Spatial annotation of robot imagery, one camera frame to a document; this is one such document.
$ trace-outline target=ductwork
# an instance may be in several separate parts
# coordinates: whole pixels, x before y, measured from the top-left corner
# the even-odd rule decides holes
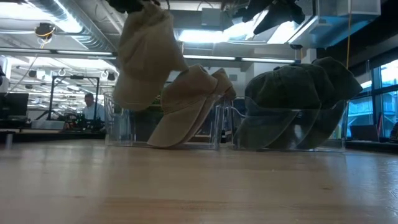
[[[333,46],[380,16],[381,0],[316,0],[316,9],[288,43],[310,48]]]
[[[82,34],[73,38],[88,50],[101,52],[116,50],[74,0],[26,0],[26,2],[50,15],[52,22],[64,32]]]

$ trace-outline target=wooden table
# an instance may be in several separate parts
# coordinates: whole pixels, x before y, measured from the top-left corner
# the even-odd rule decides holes
[[[0,223],[397,224],[398,157],[15,144]]]

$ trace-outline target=ceiling light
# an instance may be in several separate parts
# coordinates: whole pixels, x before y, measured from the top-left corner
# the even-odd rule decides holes
[[[70,90],[75,90],[75,91],[79,91],[80,90],[80,88],[77,87],[77,86],[67,86],[67,88],[70,89]]]
[[[46,13],[44,11],[41,11],[38,9],[34,4],[30,2],[30,0],[26,0],[27,4],[31,6],[31,8],[35,9],[35,12],[31,13],[36,13],[39,14],[42,17],[46,17],[46,20],[52,21],[55,25],[57,25],[59,28],[61,28],[65,32],[71,32],[71,33],[79,33],[83,30],[83,27],[80,25],[80,23],[69,13],[69,11],[60,3],[59,0],[53,0],[52,4],[56,4],[59,8],[62,9],[62,19],[57,18],[49,13]]]
[[[303,28],[301,28],[292,38],[290,38],[287,42],[293,43],[297,38],[299,38],[310,26],[318,20],[318,16],[312,18]]]
[[[242,58],[243,62],[269,62],[269,63],[295,63],[295,60],[273,59],[273,58]]]
[[[36,70],[30,70],[28,73],[28,76],[31,78],[36,78],[37,77],[37,71]]]
[[[66,84],[66,85],[69,85],[69,84],[70,84],[70,83],[68,83],[67,81],[61,80],[61,79],[59,79],[59,78],[56,78],[55,81],[57,81],[57,82],[62,82],[63,84]]]
[[[178,40],[190,43],[220,43],[228,41],[228,36],[222,31],[183,30]]]
[[[246,39],[253,37],[254,28],[262,21],[264,16],[268,13],[268,10],[262,11],[255,15],[252,20],[248,22],[237,23],[230,28],[224,30],[224,35],[229,38],[240,37],[246,35]]]
[[[220,57],[220,56],[203,56],[203,55],[184,55],[187,59],[205,59],[205,60],[235,60],[234,57]]]
[[[109,72],[108,73],[108,80],[109,81],[115,81],[116,77],[114,76],[114,72]]]
[[[100,55],[112,56],[112,52],[94,52],[94,51],[78,51],[78,50],[58,50],[59,54],[72,54],[72,55]]]
[[[0,2],[0,15],[6,19],[23,19],[23,20],[48,20],[50,15],[43,13],[40,9],[32,7],[28,4],[18,4],[16,2]]]
[[[95,70],[116,70],[115,66],[110,65],[108,62],[100,59],[77,59],[77,58],[60,58],[59,61],[65,65],[70,65],[75,68],[86,68]]]
[[[50,50],[45,49],[17,49],[10,47],[0,47],[0,52],[13,52],[13,53],[37,53],[37,54],[49,54]]]

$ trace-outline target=yellow cable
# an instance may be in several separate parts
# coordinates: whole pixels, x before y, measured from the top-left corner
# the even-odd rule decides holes
[[[349,8],[349,19],[348,19],[348,43],[347,43],[347,65],[346,68],[349,67],[349,47],[351,44],[351,20],[353,18],[353,0],[351,0],[351,6]]]
[[[49,42],[47,41],[48,39],[49,39],[49,35],[45,37],[44,43],[40,46],[40,49],[43,49],[44,46],[45,46],[46,44],[49,43]]]

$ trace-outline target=equipment on desk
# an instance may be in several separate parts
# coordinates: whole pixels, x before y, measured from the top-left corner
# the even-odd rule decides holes
[[[0,127],[25,126],[28,98],[27,93],[0,93]]]
[[[349,127],[353,140],[379,142],[377,125],[352,125]]]
[[[96,120],[86,119],[84,114],[65,114],[66,130],[68,131],[99,131],[104,123],[98,118]]]

